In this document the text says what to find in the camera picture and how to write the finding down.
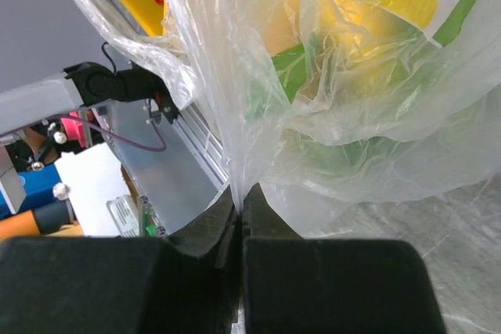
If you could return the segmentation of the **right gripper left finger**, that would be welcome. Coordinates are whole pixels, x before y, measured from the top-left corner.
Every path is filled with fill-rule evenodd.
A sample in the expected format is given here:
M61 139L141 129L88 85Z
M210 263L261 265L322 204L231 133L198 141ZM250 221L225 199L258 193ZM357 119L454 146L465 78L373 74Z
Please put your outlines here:
M238 309L230 191L164 237L1 244L4 333L229 333Z

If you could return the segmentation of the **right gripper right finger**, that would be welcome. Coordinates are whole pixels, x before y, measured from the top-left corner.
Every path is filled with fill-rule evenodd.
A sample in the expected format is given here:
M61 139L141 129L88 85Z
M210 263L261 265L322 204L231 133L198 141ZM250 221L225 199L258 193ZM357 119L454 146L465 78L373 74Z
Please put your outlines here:
M305 239L259 185L243 202L249 333L443 333L426 265L395 239Z

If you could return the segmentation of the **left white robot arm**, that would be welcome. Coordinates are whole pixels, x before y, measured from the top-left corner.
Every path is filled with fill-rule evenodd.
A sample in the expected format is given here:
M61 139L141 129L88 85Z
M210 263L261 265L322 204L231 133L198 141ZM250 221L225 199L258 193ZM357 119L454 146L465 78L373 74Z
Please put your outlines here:
M98 63L80 63L44 80L2 92L1 136L105 102L146 99L156 102L168 122L177 117L178 108L156 74L137 65L114 73Z

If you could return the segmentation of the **clear plastic bag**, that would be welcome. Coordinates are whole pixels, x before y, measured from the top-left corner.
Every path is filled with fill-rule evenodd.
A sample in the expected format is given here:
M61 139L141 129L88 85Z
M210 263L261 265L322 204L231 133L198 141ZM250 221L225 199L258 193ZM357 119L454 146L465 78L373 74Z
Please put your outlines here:
M165 34L74 0L103 38L195 104L232 197L261 182L291 224L404 202L500 169L500 0L165 0Z

